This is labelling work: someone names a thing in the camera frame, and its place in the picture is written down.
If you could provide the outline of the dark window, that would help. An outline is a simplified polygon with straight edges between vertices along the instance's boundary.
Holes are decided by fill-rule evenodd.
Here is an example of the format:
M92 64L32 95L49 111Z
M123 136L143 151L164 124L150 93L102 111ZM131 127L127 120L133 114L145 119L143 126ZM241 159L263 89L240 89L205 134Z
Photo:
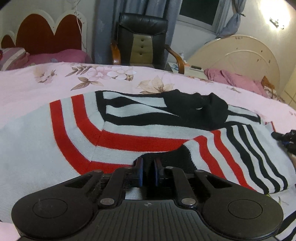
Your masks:
M183 0L180 15L213 25L219 0Z

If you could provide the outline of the pink crumpled blanket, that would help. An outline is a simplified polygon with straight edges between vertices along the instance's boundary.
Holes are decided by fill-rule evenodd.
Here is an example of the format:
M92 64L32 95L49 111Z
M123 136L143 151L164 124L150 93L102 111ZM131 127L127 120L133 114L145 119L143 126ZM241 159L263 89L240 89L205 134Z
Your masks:
M247 76L231 73L227 70L208 68L204 70L207 78L213 82L227 84L230 86L245 89L256 94L268 97L259 81L253 80Z

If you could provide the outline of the cream arched headboard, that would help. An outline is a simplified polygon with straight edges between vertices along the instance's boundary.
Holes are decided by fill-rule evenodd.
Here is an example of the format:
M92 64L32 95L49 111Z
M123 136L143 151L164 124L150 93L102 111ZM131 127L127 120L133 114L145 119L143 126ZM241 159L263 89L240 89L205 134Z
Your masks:
M215 68L253 80L266 77L278 91L280 69L272 51L262 41L247 35L232 35L204 44L188 60L202 69Z

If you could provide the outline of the magenta blanket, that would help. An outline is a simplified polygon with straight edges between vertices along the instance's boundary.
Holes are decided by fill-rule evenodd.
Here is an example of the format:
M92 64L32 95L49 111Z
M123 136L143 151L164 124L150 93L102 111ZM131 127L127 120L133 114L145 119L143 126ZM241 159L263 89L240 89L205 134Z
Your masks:
M67 49L53 54L29 55L28 60L29 61L25 64L25 67L31 65L59 62L92 63L92 60L87 53L76 49Z

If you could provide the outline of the tied grey curtain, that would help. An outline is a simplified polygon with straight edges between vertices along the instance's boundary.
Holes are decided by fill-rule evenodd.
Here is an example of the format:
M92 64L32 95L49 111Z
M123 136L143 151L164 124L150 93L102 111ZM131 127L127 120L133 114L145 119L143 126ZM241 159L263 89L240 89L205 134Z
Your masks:
M232 1L233 15L229 19L226 26L217 34L217 38L227 38L234 35L238 31L241 23L241 17L245 16L243 14L245 5L246 0Z

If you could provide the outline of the striped pink pillow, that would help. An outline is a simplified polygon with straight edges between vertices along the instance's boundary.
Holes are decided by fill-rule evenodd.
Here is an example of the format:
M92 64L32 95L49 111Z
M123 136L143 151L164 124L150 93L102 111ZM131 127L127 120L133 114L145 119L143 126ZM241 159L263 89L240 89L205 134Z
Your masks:
M29 61L24 48L1 48L1 71L22 68Z

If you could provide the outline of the red heart headboard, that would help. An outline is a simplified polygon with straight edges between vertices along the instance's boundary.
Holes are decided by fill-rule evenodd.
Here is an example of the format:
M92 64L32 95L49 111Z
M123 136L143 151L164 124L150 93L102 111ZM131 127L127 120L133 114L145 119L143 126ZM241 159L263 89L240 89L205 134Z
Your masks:
M87 20L75 10L68 10L56 21L44 10L36 9L20 23L16 32L1 37L2 48L19 47L28 53L53 54L68 49L86 51Z

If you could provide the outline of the pink floral bedsheet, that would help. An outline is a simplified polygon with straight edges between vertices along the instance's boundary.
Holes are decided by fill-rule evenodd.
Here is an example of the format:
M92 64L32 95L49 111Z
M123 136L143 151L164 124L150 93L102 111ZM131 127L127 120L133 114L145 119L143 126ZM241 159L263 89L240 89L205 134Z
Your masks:
M45 104L79 94L174 90L215 94L272 122L273 132L295 130L292 108L248 90L147 67L78 63L1 72L1 128ZM1 240L279 240L284 214L273 198L196 169L184 173L197 206L177 206L156 186L156 158L152 164L143 159L142 187L126 189L119 206L99 205L114 172L99 169L25 195L13 205L11 222L1 221Z

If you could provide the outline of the orange patterned cloth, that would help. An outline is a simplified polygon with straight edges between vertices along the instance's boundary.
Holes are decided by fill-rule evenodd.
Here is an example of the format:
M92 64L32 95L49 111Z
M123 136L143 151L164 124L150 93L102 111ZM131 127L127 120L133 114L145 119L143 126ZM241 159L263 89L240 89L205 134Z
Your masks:
M277 94L273 84L269 82L266 76L262 78L261 85L270 99L284 103L285 101Z

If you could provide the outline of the striped knit sweater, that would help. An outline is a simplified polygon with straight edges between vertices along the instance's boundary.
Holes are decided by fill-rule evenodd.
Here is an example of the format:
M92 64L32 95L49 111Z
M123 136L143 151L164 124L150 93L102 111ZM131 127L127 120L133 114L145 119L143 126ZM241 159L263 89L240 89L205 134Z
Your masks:
M138 157L201 169L273 198L279 240L295 240L295 168L274 125L215 94L96 91L56 100L1 128L1 221L27 194Z

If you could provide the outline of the wall lamp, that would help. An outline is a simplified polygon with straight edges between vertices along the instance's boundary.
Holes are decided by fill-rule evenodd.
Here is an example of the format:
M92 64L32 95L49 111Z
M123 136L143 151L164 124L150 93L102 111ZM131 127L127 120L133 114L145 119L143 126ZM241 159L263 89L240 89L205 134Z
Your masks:
M276 27L280 29L284 29L285 25L279 19L270 18L269 21Z

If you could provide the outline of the white bedside table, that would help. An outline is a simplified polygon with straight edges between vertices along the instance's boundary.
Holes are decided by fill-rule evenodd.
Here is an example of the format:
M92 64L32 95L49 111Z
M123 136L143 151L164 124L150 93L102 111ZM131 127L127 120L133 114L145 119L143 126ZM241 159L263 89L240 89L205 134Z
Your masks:
M168 62L165 66L165 70L171 73L178 73L179 72L178 64ZM199 79L205 79L205 80L208 79L203 69L195 69L187 65L185 65L185 68L184 68L184 75L186 77L191 77L191 78L199 78Z

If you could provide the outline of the black leather office chair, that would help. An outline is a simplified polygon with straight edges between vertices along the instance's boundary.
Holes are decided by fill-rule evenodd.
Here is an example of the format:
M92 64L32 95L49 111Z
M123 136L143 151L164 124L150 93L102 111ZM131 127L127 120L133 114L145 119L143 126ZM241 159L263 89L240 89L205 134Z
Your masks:
M155 16L119 14L116 39L110 44L112 63L164 70L167 64L165 52L168 52L175 58L179 74L184 74L184 61L166 44L168 25L166 19Z

